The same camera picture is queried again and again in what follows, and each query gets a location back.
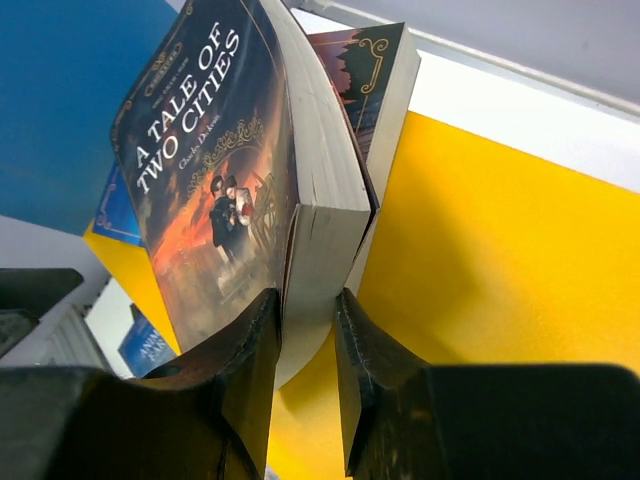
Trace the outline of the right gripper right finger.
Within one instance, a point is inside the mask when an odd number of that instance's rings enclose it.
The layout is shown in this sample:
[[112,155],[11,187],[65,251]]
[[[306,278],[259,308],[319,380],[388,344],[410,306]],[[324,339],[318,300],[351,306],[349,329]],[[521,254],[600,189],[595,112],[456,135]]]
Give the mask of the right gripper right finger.
[[432,365],[337,297],[353,479],[635,479],[639,379],[592,363]]

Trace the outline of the A Tale of Two Cities book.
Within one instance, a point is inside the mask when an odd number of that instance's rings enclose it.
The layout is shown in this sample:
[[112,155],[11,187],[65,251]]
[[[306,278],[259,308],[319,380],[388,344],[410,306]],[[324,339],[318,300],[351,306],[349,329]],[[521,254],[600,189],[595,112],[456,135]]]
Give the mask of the A Tale of Two Cities book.
[[188,1],[111,142],[178,345],[281,298],[275,383],[324,343],[378,202],[345,109],[281,1]]

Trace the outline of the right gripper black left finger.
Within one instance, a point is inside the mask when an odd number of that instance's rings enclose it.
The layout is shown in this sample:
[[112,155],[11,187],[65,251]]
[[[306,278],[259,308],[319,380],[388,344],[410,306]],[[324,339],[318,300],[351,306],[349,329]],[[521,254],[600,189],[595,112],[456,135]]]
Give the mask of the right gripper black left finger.
[[261,479],[280,354],[266,289],[141,379],[88,367],[1,372],[5,479]]

